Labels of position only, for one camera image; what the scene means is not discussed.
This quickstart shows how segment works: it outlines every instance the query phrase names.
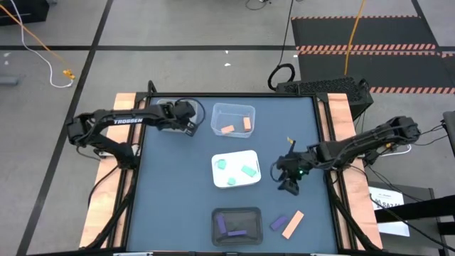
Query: green block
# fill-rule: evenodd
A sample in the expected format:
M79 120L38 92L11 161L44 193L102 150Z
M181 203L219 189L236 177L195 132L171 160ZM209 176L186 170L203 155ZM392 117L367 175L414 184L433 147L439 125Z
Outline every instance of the green block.
M229 186L234 186L234 185L235 185L235 178L229 178L229 179L227 180L227 184L228 184Z
M216 162L216 166L217 166L219 169L224 170L224 169L226 168L226 160L224 160L224 159L218 160L218 161Z
M250 177L253 177L254 175L256 175L256 170L251 169L251 168L248 167L248 166L243 166L243 167L242 167L242 171L243 171L244 173L246 173L246 174L247 174L248 176L250 176Z

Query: purple block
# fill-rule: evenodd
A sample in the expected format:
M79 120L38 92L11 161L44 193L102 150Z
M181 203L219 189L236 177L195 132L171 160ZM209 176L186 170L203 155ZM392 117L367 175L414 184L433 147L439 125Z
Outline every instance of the purple block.
M227 236L246 235L246 234L247 234L246 230L238 230L238 231L227 232Z
M274 221L272 224L270 224L270 228L273 231L277 231L277 229L279 227L281 227L286 222L287 222L287 217L286 216L281 216L276 221Z
M224 234L226 233L226 225L225 225L225 219L221 214L218 214L216 216L216 221L218 222L218 229L220 229L220 233Z

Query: wooden table edge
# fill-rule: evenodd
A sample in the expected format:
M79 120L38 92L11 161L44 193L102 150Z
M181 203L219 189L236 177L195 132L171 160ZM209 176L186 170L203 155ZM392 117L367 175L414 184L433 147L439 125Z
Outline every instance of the wooden table edge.
M136 93L118 93L115 102L114 110L127 110L134 107L134 100ZM353 120L350 115L348 99L345 94L329 94L328 103L331 110L333 128L335 130L336 139L342 140L355 135L355 128ZM321 112L321 123L323 126L323 133L328 139L328 127L326 117L324 114L323 105L319 103ZM117 142L125 142L129 131L129 125L121 125L109 127L107 136ZM134 141L137 142L139 136L139 128L136 128ZM97 177L95 183L100 180L107 172L117 165L113 157L108 157L101 160L97 170ZM354 166L363 170L363 165L360 160L353 163ZM371 241L378 247L382 247L382 242L379 235L378 224L373 210L373 204L370 201L368 183L363 174L354 168L346 169L344 171L344 179L346 184L346 192L348 194L348 201L350 206L351 215L355 221L362 228L363 232L371 239ZM117 188L120 179L120 171L114 172L105 182L100 184L97 190L93 193L92 203L87 211L84 229L80 240L80 246L86 246L92 242L98 233L103 229L105 223L109 220L113 213L115 196L117 195ZM346 229L346 222L343 217L338 213L341 238L343 247L350 249L348 232ZM114 246L120 246L122 230L124 226L124 215L117 224L116 239Z

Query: wooden block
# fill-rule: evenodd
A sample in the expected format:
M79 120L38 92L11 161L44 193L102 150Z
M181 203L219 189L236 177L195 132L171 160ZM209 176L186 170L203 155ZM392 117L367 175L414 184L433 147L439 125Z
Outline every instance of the wooden block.
M223 133L223 134L228 134L228 133L233 132L233 131L234 131L234 126L233 125L221 128L221 133Z
M246 132L251 131L251 121L249 117L243 117L243 126Z
M292 233L294 232L294 230L296 230L297 225L300 223L300 220L303 217L304 217L304 214L300 210L298 210L296 212L296 214L294 214L294 217L292 217L292 220L289 222L286 229L284 229L284 231L282 233L282 235L286 239L289 239L291 237Z

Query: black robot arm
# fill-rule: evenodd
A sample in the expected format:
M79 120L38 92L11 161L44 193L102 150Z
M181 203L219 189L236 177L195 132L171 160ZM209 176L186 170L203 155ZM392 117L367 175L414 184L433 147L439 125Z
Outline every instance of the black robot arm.
M311 169L335 170L350 164L354 159L372 149L388 143L411 144L420 136L417 124L410 117L395 117L380 126L339 142L321 142L307 147L305 152L294 152L295 141L285 156L277 160L282 171L278 182L280 190L299 194L298 180Z
M134 155L131 145L118 143L100 132L112 125L146 124L161 129L180 129L193 136L198 126L190 121L196 114L189 102L177 100L175 104L150 105L142 110L97 110L80 114L66 122L68 140L75 146L87 145L111 153L118 161L119 168L134 169L138 156Z

